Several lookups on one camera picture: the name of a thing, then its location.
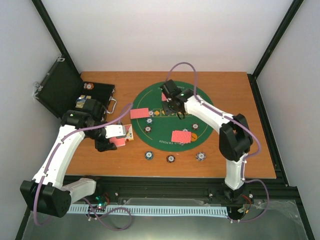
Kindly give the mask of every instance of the open case lid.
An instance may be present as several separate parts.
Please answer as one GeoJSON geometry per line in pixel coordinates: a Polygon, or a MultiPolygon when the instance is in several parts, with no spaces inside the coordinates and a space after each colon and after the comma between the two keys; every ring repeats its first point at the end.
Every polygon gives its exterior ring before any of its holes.
{"type": "Polygon", "coordinates": [[[35,97],[57,118],[62,118],[66,111],[75,107],[84,81],[62,56],[55,61],[40,85],[35,97]]]}

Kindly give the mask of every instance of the wire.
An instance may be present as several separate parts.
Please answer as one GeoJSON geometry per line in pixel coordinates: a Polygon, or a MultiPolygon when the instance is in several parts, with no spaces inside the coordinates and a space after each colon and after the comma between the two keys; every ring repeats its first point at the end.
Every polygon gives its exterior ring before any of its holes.
{"type": "Polygon", "coordinates": [[[108,206],[110,204],[109,194],[106,192],[103,196],[105,197],[106,205],[108,206]]]}
{"type": "MultiPolygon", "coordinates": [[[[190,66],[190,67],[192,68],[193,72],[194,72],[193,95],[194,95],[195,99],[200,103],[201,101],[200,101],[200,99],[199,99],[198,96],[197,96],[198,73],[197,73],[195,67],[194,67],[191,63],[186,62],[186,61],[183,61],[183,62],[179,62],[179,63],[177,63],[176,65],[174,65],[174,66],[170,69],[170,71],[168,72],[165,81],[168,81],[168,79],[169,79],[172,71],[173,71],[177,66],[182,65],[182,64],[185,64],[185,65],[190,66]]],[[[269,207],[269,192],[268,192],[268,189],[267,189],[267,186],[265,185],[265,183],[264,183],[263,181],[261,181],[260,179],[253,179],[253,180],[249,180],[249,181],[246,181],[246,180],[245,180],[245,164],[246,164],[246,162],[247,162],[247,161],[245,161],[245,160],[248,159],[248,158],[251,158],[251,157],[254,157],[254,156],[258,155],[258,154],[261,152],[261,148],[262,148],[262,147],[261,147],[260,141],[258,140],[258,138],[257,138],[248,128],[246,128],[244,125],[242,125],[241,123],[237,122],[237,121],[234,120],[233,118],[224,115],[224,112],[215,110],[214,108],[212,108],[211,106],[207,105],[206,103],[202,103],[202,105],[203,105],[205,108],[207,108],[207,109],[211,110],[212,112],[214,112],[215,114],[217,114],[217,115],[219,115],[219,116],[221,116],[221,117],[229,120],[229,121],[232,122],[233,124],[239,126],[239,127],[242,128],[243,130],[245,130],[245,131],[256,141],[256,143],[257,143],[257,145],[258,145],[258,149],[257,149],[256,152],[251,153],[251,154],[249,154],[249,155],[247,155],[247,156],[245,156],[245,157],[243,158],[243,161],[242,161],[242,163],[241,163],[241,169],[240,169],[240,177],[242,178],[242,180],[243,180],[245,183],[248,184],[248,183],[252,183],[252,182],[260,182],[260,183],[263,185],[264,189],[265,189],[265,193],[266,193],[266,196],[267,196],[267,205],[266,205],[265,210],[264,210],[259,216],[254,217],[254,218],[251,219],[251,220],[246,220],[246,221],[241,221],[241,222],[242,222],[242,223],[247,223],[247,222],[251,222],[251,221],[253,221],[253,220],[256,220],[256,219],[260,218],[262,215],[264,215],[264,214],[266,213],[268,207],[269,207]]]]}
{"type": "MultiPolygon", "coordinates": [[[[101,208],[96,207],[94,210],[103,210],[103,209],[105,210],[105,209],[106,209],[106,206],[103,206],[103,207],[101,207],[101,208]]],[[[92,212],[92,209],[90,208],[90,210],[88,211],[88,213],[85,213],[85,215],[87,216],[87,218],[90,217],[91,212],[92,212]]]]}
{"type": "Polygon", "coordinates": [[[121,110],[121,112],[120,112],[120,116],[124,114],[125,109],[126,109],[126,106],[125,106],[124,108],[122,108],[122,110],[121,110]]]}
{"type": "MultiPolygon", "coordinates": [[[[269,208],[270,198],[269,198],[269,192],[268,192],[266,184],[263,181],[261,181],[260,179],[252,179],[252,180],[244,181],[244,182],[247,183],[247,184],[254,183],[254,182],[259,182],[264,187],[264,190],[265,190],[265,193],[266,193],[266,206],[265,206],[265,209],[263,210],[263,212],[261,212],[258,216],[255,216],[252,219],[239,221],[239,223],[250,223],[250,222],[252,222],[254,220],[257,220],[257,219],[261,218],[264,214],[266,214],[266,212],[267,212],[267,210],[269,208]]],[[[236,220],[231,219],[230,217],[227,217],[227,218],[230,221],[236,221],[236,220]]]]}
{"type": "Polygon", "coordinates": [[[241,196],[249,202],[249,208],[248,208],[248,210],[249,210],[251,208],[251,200],[250,200],[250,198],[248,198],[246,195],[241,195],[241,196]]]}
{"type": "MultiPolygon", "coordinates": [[[[108,125],[111,125],[115,122],[117,122],[118,120],[121,120],[125,115],[127,115],[127,113],[132,109],[133,107],[133,104],[132,103],[128,103],[123,109],[126,109],[127,110],[123,113],[123,114],[120,114],[119,117],[117,117],[116,119],[112,120],[112,121],[109,121],[109,122],[106,122],[104,124],[101,124],[101,125],[98,125],[98,126],[91,126],[91,127],[84,127],[84,128],[79,128],[77,130],[74,130],[72,132],[70,132],[69,134],[65,135],[62,139],[61,139],[61,142],[63,143],[68,137],[70,137],[71,135],[75,134],[75,133],[78,133],[78,132],[82,132],[82,131],[88,131],[88,130],[94,130],[94,129],[100,129],[100,128],[104,128],[105,126],[108,126],[108,125]]],[[[48,159],[48,162],[46,163],[45,165],[45,168],[44,168],[44,171],[43,173],[46,174],[47,171],[49,170],[49,166],[51,164],[51,161],[52,159],[54,158],[54,155],[56,154],[58,148],[60,147],[61,143],[58,143],[55,148],[53,149],[52,153],[50,154],[50,157],[48,159]]],[[[38,221],[38,212],[37,212],[37,209],[38,209],[38,200],[39,200],[39,195],[40,195],[40,190],[41,190],[41,186],[42,184],[44,183],[44,180],[45,180],[45,176],[43,175],[39,181],[39,184],[36,188],[36,192],[35,192],[35,196],[34,196],[34,202],[33,202],[33,221],[34,221],[34,224],[37,225],[37,226],[43,226],[44,224],[46,224],[51,217],[48,217],[43,223],[40,223],[38,221]]]]}
{"type": "Polygon", "coordinates": [[[123,230],[126,230],[126,229],[128,229],[128,228],[130,227],[130,225],[131,225],[131,223],[132,223],[132,215],[131,215],[131,212],[130,212],[127,208],[125,208],[125,207],[116,207],[116,208],[108,211],[107,213],[103,214],[102,216],[98,216],[98,214],[97,214],[96,211],[95,211],[95,208],[92,206],[92,204],[89,202],[89,200],[86,199],[85,197],[83,197],[82,199],[85,200],[86,203],[90,206],[91,212],[93,212],[93,214],[95,215],[96,219],[97,219],[103,226],[105,226],[107,229],[110,229],[110,230],[112,230],[112,231],[123,231],[123,230]],[[105,224],[105,223],[101,220],[101,218],[104,218],[104,217],[108,216],[109,214],[111,214],[111,213],[113,213],[113,212],[115,212],[115,211],[117,211],[117,210],[124,210],[124,211],[126,211],[126,212],[128,213],[128,215],[129,215],[129,217],[130,217],[130,220],[129,220],[129,223],[128,223],[126,226],[124,226],[124,227],[122,227],[122,228],[114,228],[114,227],[111,227],[111,226],[105,224]]]}

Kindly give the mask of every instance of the light blue cable tray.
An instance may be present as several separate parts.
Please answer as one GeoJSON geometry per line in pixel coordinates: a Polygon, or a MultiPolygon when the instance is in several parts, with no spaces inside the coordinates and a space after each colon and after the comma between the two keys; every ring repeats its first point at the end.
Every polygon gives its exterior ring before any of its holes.
{"type": "MultiPolygon", "coordinates": [[[[215,217],[226,218],[227,208],[224,206],[137,206],[137,205],[108,205],[105,210],[96,210],[98,215],[105,214],[115,208],[126,208],[132,216],[152,216],[152,217],[215,217]]],[[[72,204],[68,214],[87,214],[88,204],[72,204]]],[[[124,210],[116,210],[110,215],[128,215],[124,210]]]]}

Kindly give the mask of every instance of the black aluminum frame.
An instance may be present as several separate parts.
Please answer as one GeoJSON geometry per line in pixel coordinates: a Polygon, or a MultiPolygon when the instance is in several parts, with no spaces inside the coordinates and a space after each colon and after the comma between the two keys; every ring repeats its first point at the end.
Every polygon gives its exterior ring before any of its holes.
{"type": "MultiPolygon", "coordinates": [[[[252,94],[256,104],[256,108],[260,117],[263,132],[266,138],[270,156],[273,162],[276,179],[264,179],[268,190],[270,199],[275,200],[294,200],[300,213],[308,239],[315,239],[311,230],[304,206],[302,204],[299,191],[297,187],[289,186],[288,179],[279,155],[277,144],[270,126],[270,122],[266,113],[266,109],[261,98],[259,87],[257,84],[258,76],[266,65],[268,59],[279,43],[281,37],[288,28],[290,22],[294,18],[298,9],[304,0],[293,0],[288,11],[286,12],[282,22],[277,31],[271,39],[268,47],[262,55],[254,72],[248,74],[249,83],[252,94]]],[[[50,32],[53,40],[59,48],[70,68],[76,74],[79,74],[75,64],[72,61],[62,39],[59,36],[45,6],[41,0],[32,0],[44,24],[50,32]]],[[[78,180],[81,176],[65,176],[64,184],[72,183],[78,180]]],[[[212,204],[222,204],[223,206],[232,207],[234,203],[227,203],[220,199],[215,193],[221,189],[224,184],[222,178],[170,178],[170,177],[101,177],[100,186],[109,193],[112,202],[122,201],[129,198],[185,198],[185,199],[201,199],[212,204]]],[[[254,193],[256,199],[265,199],[266,193],[260,183],[248,184],[248,191],[254,193]]],[[[26,210],[23,220],[21,222],[16,240],[21,240],[24,230],[27,225],[31,211],[26,210]]]]}

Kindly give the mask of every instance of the poker chip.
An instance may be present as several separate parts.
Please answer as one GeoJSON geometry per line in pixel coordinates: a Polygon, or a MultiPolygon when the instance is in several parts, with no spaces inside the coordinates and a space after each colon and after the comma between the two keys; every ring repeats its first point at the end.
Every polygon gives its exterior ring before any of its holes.
{"type": "Polygon", "coordinates": [[[199,128],[199,125],[197,123],[192,124],[192,129],[197,130],[199,128]]]}
{"type": "Polygon", "coordinates": [[[151,132],[151,127],[150,127],[150,126],[146,126],[146,127],[144,128],[144,131],[145,131],[146,133],[150,133],[150,132],[151,132]]]}
{"type": "Polygon", "coordinates": [[[153,120],[151,117],[149,117],[149,118],[146,119],[146,123],[147,123],[147,124],[152,124],[153,121],[154,121],[154,120],[153,120]]]}
{"type": "Polygon", "coordinates": [[[175,161],[175,156],[173,156],[173,155],[169,155],[169,156],[167,156],[166,157],[166,161],[168,162],[168,163],[173,163],[174,161],[175,161]]]}
{"type": "Polygon", "coordinates": [[[198,152],[195,157],[198,161],[203,161],[206,158],[206,154],[204,152],[198,152]]]}
{"type": "Polygon", "coordinates": [[[87,90],[92,90],[92,89],[94,89],[94,84],[91,83],[91,82],[85,83],[85,84],[83,85],[83,88],[84,88],[84,89],[87,89],[87,90]]]}
{"type": "Polygon", "coordinates": [[[144,154],[144,157],[145,159],[147,160],[152,160],[154,158],[154,153],[152,151],[147,151],[145,154],[144,154]]]}

